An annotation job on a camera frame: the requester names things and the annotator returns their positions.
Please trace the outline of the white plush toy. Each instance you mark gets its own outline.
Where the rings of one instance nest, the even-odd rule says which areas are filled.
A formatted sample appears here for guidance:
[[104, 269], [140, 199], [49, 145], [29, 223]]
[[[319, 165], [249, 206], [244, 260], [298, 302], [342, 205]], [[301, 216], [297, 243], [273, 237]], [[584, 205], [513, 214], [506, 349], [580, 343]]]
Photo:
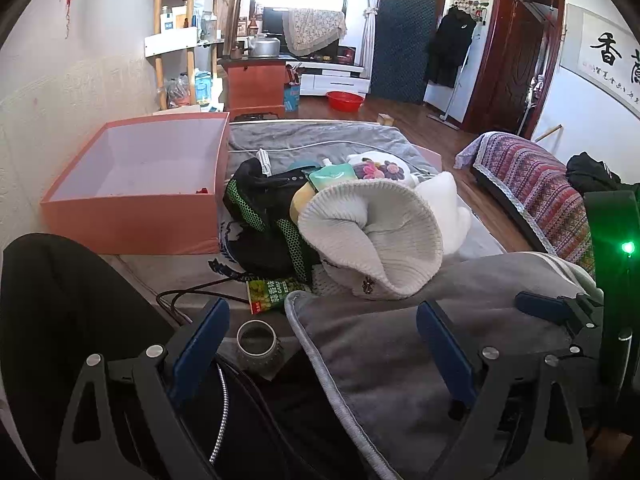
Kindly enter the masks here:
[[418, 184], [414, 192], [433, 211], [442, 234], [444, 255], [457, 252], [471, 229], [472, 214], [459, 205], [454, 176], [443, 171]]

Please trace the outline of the green snack packet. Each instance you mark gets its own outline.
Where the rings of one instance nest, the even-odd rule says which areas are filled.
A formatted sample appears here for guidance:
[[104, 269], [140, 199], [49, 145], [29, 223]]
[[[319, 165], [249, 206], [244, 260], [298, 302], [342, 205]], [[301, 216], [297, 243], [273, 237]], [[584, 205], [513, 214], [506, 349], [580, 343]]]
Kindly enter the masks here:
[[247, 299], [252, 315], [271, 310], [281, 310], [284, 300], [291, 292], [310, 292], [310, 288], [294, 278], [284, 280], [250, 280], [246, 283]]

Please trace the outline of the cream knitted beanie hat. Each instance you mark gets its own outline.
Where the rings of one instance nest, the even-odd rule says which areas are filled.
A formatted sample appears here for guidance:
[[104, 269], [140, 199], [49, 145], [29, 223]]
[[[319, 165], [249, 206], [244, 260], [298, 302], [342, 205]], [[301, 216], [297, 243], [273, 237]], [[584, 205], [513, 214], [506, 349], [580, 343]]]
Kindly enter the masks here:
[[444, 258], [431, 207], [391, 180], [325, 188], [304, 207], [297, 225], [328, 277], [357, 297], [409, 298], [434, 278]]

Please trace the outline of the black green mesh bag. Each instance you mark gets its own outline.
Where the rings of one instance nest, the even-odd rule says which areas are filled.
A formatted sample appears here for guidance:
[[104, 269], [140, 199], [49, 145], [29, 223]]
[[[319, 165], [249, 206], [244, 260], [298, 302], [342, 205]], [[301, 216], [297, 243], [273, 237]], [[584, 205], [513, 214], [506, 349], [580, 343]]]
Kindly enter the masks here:
[[255, 157], [236, 168], [224, 190], [224, 206], [241, 225], [228, 248], [244, 271], [258, 278], [295, 278], [311, 284], [319, 258], [290, 215], [294, 195], [307, 183], [299, 168], [266, 176]]

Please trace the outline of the white floral cushion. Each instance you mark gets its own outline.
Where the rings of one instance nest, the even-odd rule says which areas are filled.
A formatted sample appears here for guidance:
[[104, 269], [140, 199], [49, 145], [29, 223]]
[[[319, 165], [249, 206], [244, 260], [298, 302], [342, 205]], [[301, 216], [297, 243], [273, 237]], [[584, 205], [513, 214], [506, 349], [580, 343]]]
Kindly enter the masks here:
[[420, 183], [409, 166], [392, 154], [368, 151], [348, 155], [346, 160], [360, 180], [393, 180], [407, 188], [415, 188]]

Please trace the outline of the green refill pouch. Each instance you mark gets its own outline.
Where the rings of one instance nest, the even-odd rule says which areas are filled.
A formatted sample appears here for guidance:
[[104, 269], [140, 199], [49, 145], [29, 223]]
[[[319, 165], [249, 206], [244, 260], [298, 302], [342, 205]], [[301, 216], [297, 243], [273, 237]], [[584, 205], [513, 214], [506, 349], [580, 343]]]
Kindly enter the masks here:
[[334, 164], [328, 158], [322, 160], [322, 167], [311, 171], [308, 180], [317, 192], [330, 186], [357, 180], [354, 168], [349, 164]]

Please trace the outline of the patterned sofa cover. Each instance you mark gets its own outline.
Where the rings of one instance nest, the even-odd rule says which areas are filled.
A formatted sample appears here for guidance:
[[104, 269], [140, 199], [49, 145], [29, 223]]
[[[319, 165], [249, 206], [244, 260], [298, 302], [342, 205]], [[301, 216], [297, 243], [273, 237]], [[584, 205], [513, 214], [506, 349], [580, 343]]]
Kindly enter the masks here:
[[459, 152], [454, 166], [469, 168], [537, 252], [594, 273], [584, 200], [550, 152], [521, 136], [489, 131]]

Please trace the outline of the pink cardboard storage box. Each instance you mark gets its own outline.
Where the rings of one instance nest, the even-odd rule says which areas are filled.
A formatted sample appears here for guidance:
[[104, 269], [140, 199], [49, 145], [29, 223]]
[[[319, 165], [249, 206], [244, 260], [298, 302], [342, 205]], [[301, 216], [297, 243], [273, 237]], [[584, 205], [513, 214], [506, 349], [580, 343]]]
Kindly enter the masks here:
[[102, 255], [206, 255], [219, 248], [226, 113], [107, 122], [40, 202], [48, 230]]

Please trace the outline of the black hanging jacket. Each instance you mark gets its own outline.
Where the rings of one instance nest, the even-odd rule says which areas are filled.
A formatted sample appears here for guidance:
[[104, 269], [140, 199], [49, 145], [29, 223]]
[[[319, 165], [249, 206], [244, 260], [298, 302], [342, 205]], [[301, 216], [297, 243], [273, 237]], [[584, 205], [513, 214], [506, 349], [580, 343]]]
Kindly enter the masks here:
[[427, 53], [426, 82], [454, 88], [458, 69], [468, 53], [476, 21], [469, 13], [452, 6], [442, 18]]

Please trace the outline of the dark red wooden door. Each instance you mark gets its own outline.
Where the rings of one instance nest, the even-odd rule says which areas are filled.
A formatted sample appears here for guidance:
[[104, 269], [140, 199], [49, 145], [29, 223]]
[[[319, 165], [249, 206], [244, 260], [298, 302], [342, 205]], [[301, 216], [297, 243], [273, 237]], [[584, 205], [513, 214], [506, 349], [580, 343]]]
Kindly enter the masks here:
[[559, 61], [564, 14], [565, 0], [492, 2], [465, 131], [533, 136]]

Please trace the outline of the grey bed blanket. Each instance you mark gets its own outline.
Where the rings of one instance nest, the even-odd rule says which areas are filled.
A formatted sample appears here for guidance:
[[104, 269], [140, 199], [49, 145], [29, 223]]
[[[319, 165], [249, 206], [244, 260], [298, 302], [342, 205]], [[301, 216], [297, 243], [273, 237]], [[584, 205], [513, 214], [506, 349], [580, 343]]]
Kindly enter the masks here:
[[416, 180], [435, 177], [442, 170], [424, 148], [417, 148], [396, 127], [376, 122], [351, 120], [278, 119], [260, 122], [235, 122], [230, 127], [229, 160], [226, 180], [247, 159], [264, 151], [273, 174], [283, 174], [298, 162], [334, 164], [346, 162], [349, 156], [380, 152], [395, 157], [405, 165], [405, 173]]

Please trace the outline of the white tv stand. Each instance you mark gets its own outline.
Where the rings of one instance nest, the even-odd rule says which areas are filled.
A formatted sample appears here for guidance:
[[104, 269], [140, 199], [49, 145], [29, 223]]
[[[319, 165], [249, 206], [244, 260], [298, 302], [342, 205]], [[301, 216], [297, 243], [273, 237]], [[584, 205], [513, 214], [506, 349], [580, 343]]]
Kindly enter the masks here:
[[369, 93], [370, 79], [363, 76], [363, 67], [299, 60], [288, 61], [288, 66], [298, 73], [301, 96], [325, 96], [331, 91]]

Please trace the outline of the red brown cabinet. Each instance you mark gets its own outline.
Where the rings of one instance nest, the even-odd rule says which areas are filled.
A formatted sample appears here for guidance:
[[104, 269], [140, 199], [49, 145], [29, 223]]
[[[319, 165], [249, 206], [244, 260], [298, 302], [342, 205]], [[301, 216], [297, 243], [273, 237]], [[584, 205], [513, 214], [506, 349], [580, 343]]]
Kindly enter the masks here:
[[226, 73], [226, 110], [229, 118], [285, 113], [284, 87], [288, 82], [285, 60], [280, 58], [223, 58]]

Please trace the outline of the metal kettle pot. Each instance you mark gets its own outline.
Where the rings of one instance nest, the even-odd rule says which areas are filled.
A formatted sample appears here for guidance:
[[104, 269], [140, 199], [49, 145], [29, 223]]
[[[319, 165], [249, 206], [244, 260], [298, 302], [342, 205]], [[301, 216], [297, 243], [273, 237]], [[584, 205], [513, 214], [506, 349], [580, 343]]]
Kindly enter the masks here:
[[281, 43], [278, 37], [266, 34], [248, 36], [246, 45], [250, 58], [277, 58], [280, 55]]

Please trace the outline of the calligraphy wall scroll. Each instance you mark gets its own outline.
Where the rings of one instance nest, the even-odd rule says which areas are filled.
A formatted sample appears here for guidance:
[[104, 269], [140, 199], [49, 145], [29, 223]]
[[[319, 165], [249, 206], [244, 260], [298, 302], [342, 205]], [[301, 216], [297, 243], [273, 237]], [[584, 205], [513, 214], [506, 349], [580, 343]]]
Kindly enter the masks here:
[[599, 14], [567, 3], [560, 65], [639, 117], [639, 44]]

